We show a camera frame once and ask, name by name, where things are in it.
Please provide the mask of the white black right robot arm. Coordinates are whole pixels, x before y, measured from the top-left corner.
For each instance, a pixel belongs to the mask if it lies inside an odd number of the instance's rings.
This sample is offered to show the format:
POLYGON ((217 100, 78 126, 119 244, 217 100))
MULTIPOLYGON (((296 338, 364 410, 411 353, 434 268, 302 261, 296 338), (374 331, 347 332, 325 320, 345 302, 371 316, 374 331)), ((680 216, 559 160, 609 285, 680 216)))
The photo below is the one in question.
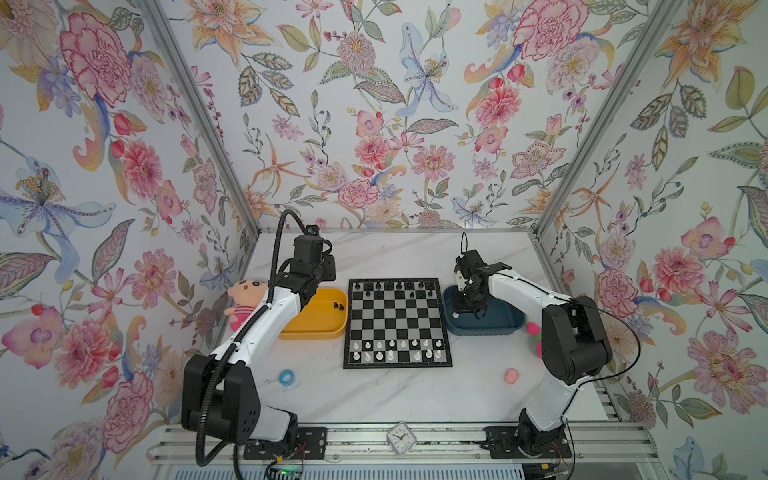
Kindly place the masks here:
POLYGON ((456 315, 480 319, 497 300, 521 312, 539 329, 547 374, 532 402, 520 412, 517 433, 560 433, 578 389, 613 358, 595 302, 584 296, 564 297, 504 263, 486 263, 475 250, 456 258, 454 275, 457 292, 452 295, 452 305, 456 315))

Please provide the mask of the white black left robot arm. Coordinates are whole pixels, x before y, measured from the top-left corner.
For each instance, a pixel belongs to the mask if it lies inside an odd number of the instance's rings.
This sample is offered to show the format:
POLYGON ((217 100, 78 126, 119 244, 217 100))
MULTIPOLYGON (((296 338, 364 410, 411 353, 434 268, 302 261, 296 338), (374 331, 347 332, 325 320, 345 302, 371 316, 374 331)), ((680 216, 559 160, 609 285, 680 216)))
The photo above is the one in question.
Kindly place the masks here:
POLYGON ((181 424, 196 434, 195 447, 202 452, 214 439, 220 447, 251 443, 274 449, 290 449, 298 441, 297 416, 263 404, 252 371, 318 286, 336 278, 332 245, 318 226, 306 227, 293 248, 286 269, 270 276, 276 285, 235 333, 185 366, 181 424))

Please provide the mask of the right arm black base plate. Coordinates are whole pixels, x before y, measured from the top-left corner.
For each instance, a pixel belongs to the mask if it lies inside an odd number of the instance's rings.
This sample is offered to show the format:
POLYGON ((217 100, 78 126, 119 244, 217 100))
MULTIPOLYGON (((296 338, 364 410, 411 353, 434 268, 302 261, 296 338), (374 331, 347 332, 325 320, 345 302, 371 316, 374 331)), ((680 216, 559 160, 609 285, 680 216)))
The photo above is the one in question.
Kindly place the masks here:
POLYGON ((573 456, 564 425, 539 432, 527 425, 519 432, 517 425, 489 426, 484 429, 485 440, 480 447, 492 459, 570 459, 573 456))

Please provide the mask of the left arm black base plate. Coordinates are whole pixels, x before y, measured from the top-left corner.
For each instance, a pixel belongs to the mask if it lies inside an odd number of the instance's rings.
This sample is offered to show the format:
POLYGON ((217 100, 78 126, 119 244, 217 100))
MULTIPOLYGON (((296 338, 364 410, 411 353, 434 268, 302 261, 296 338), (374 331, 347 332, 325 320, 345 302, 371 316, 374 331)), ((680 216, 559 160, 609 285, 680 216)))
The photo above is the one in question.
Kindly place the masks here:
POLYGON ((245 460, 324 460, 328 445, 326 427, 298 427, 289 431, 283 440, 270 442, 252 441, 245 445, 245 460))

